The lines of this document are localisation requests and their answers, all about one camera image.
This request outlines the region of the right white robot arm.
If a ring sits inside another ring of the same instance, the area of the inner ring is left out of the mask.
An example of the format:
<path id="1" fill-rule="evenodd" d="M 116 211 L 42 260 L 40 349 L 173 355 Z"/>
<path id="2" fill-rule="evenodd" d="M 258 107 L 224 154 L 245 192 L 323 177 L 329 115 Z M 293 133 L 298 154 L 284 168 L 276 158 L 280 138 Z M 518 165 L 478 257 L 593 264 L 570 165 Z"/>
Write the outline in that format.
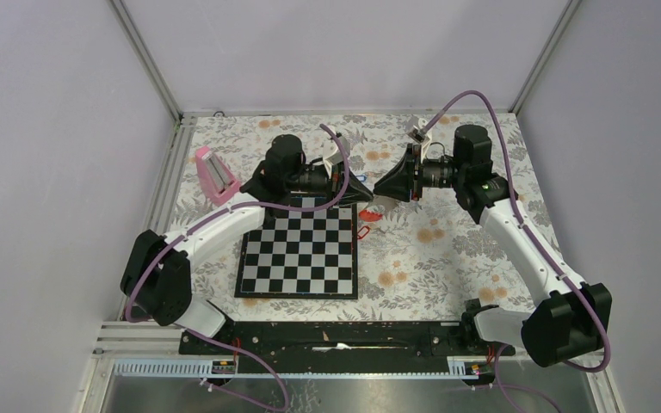
<path id="1" fill-rule="evenodd" d="M 412 143 L 375 184 L 374 194 L 410 202 L 420 200 L 426 188 L 452 189 L 458 205 L 504 251 L 534 301 L 531 312 L 467 303 L 460 319 L 461 347 L 470 354 L 483 353 L 493 342 L 524 348 L 540 367 L 571 365 L 576 357 L 603 350 L 600 366 L 606 367 L 609 290 L 572 270 L 524 216 L 510 181 L 493 170 L 487 130 L 458 127 L 451 154 L 438 158 L 426 156 L 434 142 L 425 126 L 410 126 L 408 135 Z"/>

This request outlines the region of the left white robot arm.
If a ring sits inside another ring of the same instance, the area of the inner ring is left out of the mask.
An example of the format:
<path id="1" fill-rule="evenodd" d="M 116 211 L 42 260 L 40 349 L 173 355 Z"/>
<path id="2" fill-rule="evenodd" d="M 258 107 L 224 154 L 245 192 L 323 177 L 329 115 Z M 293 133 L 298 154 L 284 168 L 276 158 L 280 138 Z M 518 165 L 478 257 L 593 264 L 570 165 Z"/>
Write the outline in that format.
<path id="1" fill-rule="evenodd" d="M 139 234 L 120 281 L 127 297 L 124 318 L 131 323 L 152 320 L 200 334 L 200 343 L 214 354 L 232 345 L 226 314 L 192 293 L 192 267 L 218 247 L 259 229 L 279 212 L 301 212 L 291 204 L 295 194 L 321 194 L 327 200 L 308 212 L 365 203 L 372 191 L 349 169 L 344 138 L 332 133 L 332 152 L 321 164 L 309 164 L 299 137 L 274 137 L 251 178 L 223 205 L 183 228 L 160 235 Z"/>

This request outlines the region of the keyring with red fob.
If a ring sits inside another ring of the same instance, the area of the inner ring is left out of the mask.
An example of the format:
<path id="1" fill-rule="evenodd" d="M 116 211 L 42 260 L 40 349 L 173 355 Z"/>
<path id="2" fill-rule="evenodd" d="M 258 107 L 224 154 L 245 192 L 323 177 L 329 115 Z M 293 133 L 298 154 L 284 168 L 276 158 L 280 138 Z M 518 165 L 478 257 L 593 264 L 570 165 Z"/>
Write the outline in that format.
<path id="1" fill-rule="evenodd" d="M 400 201 L 386 196 L 375 196 L 359 213 L 364 222 L 378 222 L 393 211 Z"/>

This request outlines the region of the red key tag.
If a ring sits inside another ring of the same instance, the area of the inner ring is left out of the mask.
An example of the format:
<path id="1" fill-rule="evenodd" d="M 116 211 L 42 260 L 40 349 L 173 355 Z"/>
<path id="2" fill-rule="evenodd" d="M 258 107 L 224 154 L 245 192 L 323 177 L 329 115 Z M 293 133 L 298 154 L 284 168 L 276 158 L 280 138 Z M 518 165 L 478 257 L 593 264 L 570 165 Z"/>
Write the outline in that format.
<path id="1" fill-rule="evenodd" d="M 359 231 L 356 234 L 356 237 L 358 240 L 364 239 L 371 231 L 371 228 L 368 225 L 364 225 L 359 229 Z"/>

